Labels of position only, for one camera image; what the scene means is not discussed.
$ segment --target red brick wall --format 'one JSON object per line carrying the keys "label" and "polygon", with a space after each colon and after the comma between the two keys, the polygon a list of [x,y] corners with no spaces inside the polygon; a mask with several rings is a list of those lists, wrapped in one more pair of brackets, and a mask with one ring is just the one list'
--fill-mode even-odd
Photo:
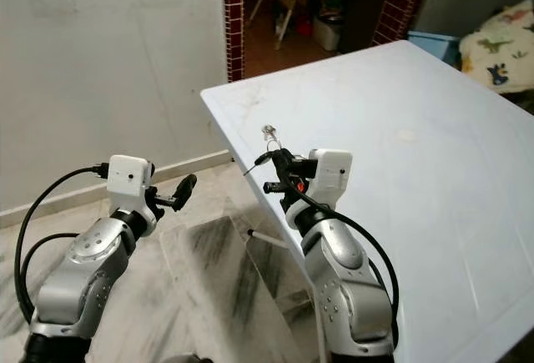
{"label": "red brick wall", "polygon": [[229,82],[243,78],[243,0],[224,0],[226,69]]}
{"label": "red brick wall", "polygon": [[371,46],[404,38],[421,1],[385,0]]}

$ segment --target white table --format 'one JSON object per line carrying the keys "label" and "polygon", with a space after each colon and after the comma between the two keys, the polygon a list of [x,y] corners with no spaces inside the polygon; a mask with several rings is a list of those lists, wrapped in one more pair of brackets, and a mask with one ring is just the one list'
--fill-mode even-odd
{"label": "white table", "polygon": [[[495,361],[534,326],[529,113],[405,41],[202,98],[243,170],[265,151],[265,124],[295,154],[352,152],[337,209],[368,229],[395,266],[397,363]],[[271,165],[249,182],[302,266],[280,196],[261,190],[276,179]]]}

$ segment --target small metal object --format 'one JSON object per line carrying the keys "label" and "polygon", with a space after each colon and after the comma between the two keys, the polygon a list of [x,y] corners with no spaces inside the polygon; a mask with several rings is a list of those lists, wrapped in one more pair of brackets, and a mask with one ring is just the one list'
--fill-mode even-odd
{"label": "small metal object", "polygon": [[243,176],[248,174],[250,171],[252,171],[252,169],[255,169],[257,166],[267,163],[270,160],[271,156],[272,156],[272,152],[263,153],[256,160],[254,160],[254,165],[250,167],[249,169],[247,169],[245,173],[243,174]]}
{"label": "small metal object", "polygon": [[276,128],[272,125],[264,125],[264,127],[261,129],[261,132],[264,133],[264,140],[267,142],[267,151],[269,152],[269,145],[272,143],[278,144],[278,147],[282,149],[282,143],[279,141],[279,139],[276,136]]}

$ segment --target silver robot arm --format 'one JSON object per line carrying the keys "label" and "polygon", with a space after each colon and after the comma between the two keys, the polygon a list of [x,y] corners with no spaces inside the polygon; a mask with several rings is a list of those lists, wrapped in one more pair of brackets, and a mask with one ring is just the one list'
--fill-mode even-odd
{"label": "silver robot arm", "polygon": [[186,177],[171,197],[150,185],[153,165],[145,159],[114,155],[107,190],[110,216],[75,238],[62,262],[38,293],[26,344],[26,362],[83,361],[109,293],[126,270],[141,236],[151,234],[164,212],[181,209],[196,184]]}
{"label": "silver robot arm", "polygon": [[312,150],[308,159],[296,158],[287,149],[267,154],[264,157],[273,159],[280,182],[266,183],[264,191],[285,194],[280,201],[285,218],[303,237],[305,268],[328,351],[332,356],[393,361],[391,302],[372,275],[364,248],[345,223],[294,191],[335,210],[346,189],[352,156],[331,149]]}

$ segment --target blue container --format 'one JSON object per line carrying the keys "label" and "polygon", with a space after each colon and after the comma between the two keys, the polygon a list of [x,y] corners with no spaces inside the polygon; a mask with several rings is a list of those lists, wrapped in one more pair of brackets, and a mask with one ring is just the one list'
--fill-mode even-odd
{"label": "blue container", "polygon": [[409,31],[408,40],[449,65],[455,65],[459,60],[460,38]]}

